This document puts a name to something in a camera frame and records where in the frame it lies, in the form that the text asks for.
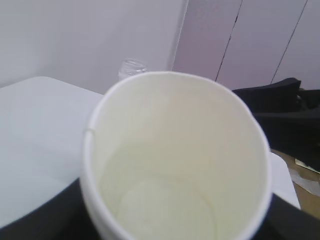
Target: white wall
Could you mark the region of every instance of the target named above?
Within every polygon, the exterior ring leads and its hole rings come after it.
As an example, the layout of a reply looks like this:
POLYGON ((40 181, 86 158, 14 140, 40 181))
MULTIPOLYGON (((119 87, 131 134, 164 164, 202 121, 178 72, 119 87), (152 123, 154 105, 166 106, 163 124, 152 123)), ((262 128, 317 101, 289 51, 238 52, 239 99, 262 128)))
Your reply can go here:
POLYGON ((53 77, 104 93, 126 57, 172 68, 187 0, 2 0, 0 86, 53 77))

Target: paper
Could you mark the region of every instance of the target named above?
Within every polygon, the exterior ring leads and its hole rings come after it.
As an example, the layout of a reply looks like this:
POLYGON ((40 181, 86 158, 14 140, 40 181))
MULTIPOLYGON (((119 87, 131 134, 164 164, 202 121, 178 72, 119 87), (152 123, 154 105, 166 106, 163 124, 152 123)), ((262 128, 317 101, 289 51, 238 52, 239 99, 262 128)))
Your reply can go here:
POLYGON ((320 197, 320 185, 317 181, 311 181, 302 178, 299 173, 294 169, 289 169, 291 179, 294 183, 308 191, 309 193, 320 197))

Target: black surface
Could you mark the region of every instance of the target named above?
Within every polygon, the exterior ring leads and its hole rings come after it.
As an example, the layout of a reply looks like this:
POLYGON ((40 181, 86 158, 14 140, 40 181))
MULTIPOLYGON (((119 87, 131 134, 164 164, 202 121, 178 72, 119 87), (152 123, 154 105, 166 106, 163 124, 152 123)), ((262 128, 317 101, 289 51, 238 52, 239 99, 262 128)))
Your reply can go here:
MULTIPOLYGON (((76 181, 31 214, 0 229, 0 240, 99 240, 99 235, 76 181)), ((252 240, 320 240, 320 221, 274 194, 252 240)))

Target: white cabinet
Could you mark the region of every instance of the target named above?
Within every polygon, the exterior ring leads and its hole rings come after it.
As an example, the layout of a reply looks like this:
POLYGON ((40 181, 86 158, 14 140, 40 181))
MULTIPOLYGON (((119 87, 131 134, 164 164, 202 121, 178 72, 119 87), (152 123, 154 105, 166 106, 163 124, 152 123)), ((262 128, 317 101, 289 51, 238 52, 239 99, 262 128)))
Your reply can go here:
POLYGON ((273 82, 288 77, 305 89, 320 89, 320 1, 308 0, 273 82))
POLYGON ((217 81, 230 89, 268 85, 306 0, 243 0, 217 81))

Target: cabinet door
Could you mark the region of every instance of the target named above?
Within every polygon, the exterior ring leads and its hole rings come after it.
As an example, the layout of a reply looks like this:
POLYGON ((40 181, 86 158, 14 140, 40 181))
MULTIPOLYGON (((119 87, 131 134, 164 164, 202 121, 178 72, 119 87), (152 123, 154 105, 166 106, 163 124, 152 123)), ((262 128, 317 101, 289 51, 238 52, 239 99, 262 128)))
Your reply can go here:
POLYGON ((173 70, 215 80, 242 0, 189 0, 173 70))
POLYGON ((308 0, 273 82, 288 77, 305 89, 320 89, 320 1, 308 0))
POLYGON ((271 83, 306 0, 243 0, 217 81, 230 89, 271 83))

